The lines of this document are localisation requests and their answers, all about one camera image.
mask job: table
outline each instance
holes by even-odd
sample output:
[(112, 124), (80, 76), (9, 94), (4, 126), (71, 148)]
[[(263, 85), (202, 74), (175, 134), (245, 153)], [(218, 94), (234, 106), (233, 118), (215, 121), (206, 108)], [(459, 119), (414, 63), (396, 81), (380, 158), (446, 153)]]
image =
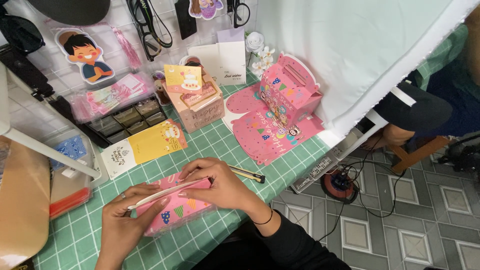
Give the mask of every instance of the table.
[[(224, 98), (258, 82), (247, 72), (247, 85), (221, 86)], [(179, 122), (172, 107), (166, 114)], [(93, 190), (85, 204), (53, 220), (44, 248), (34, 257), (37, 270), (92, 270), (100, 250), (102, 207), (129, 186), (155, 180), (179, 172), (196, 158), (218, 157), (266, 176), (265, 184), (241, 177), (247, 187), (270, 202), (298, 177), (308, 173), (315, 162), (330, 148), (316, 136), (276, 159), (269, 166), (258, 166), (238, 144), (232, 132), (218, 120), (191, 134), (185, 133), (188, 148), (146, 162), (129, 170), (114, 181)], [(246, 214), (239, 210), (219, 209), (205, 213), (160, 238), (144, 237), (124, 261), (125, 270), (187, 270), (211, 252), (236, 230)]]

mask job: black sleeve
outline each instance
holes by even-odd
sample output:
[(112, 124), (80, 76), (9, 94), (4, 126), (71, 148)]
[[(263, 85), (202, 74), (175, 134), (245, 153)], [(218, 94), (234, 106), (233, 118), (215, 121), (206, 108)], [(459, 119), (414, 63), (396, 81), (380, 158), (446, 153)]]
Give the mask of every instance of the black sleeve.
[(281, 224), (275, 234), (263, 237), (257, 231), (260, 239), (270, 249), (270, 256), (279, 266), (286, 269), (351, 270), (334, 253), (311, 238), (300, 225), (293, 224), (280, 213), (279, 215)]

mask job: black bracelet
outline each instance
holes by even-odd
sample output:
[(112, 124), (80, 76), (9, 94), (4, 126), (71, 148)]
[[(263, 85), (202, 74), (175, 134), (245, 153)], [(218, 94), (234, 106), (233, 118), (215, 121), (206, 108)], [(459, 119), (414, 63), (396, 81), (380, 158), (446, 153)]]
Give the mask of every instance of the black bracelet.
[(272, 214), (270, 215), (270, 218), (268, 219), (267, 222), (265, 222), (265, 223), (256, 223), (256, 222), (254, 222), (254, 221), (252, 221), (252, 222), (255, 223), (255, 224), (257, 224), (257, 225), (264, 225), (264, 224), (269, 223), (270, 220), (272, 220), (272, 217), (273, 217), (273, 209), (270, 208), (270, 210), (272, 211)]

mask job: birthday cake illustration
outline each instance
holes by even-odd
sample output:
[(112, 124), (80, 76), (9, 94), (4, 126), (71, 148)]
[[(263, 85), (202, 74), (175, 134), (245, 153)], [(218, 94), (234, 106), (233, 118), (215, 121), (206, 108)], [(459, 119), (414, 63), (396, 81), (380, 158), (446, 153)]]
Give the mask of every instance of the birthday cake illustration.
[(193, 75), (190, 70), (188, 70), (188, 74), (184, 75), (185, 80), (183, 80), (183, 84), (181, 87), (187, 90), (200, 90), (202, 88), (201, 85), (198, 84), (197, 76)]

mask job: wooden chair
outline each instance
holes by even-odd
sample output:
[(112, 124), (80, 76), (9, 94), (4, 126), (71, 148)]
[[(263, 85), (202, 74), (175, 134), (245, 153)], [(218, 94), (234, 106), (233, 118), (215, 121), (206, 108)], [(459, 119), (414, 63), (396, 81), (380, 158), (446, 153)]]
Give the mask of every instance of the wooden chair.
[(406, 168), (419, 162), (423, 158), (435, 153), (435, 151), (441, 149), (447, 145), (450, 140), (444, 136), (437, 136), (432, 141), (426, 143), (424, 146), (418, 148), (413, 153), (408, 154), (402, 147), (396, 145), (388, 145), (399, 158), (400, 162), (392, 167), (392, 170), (396, 173), (401, 173)]

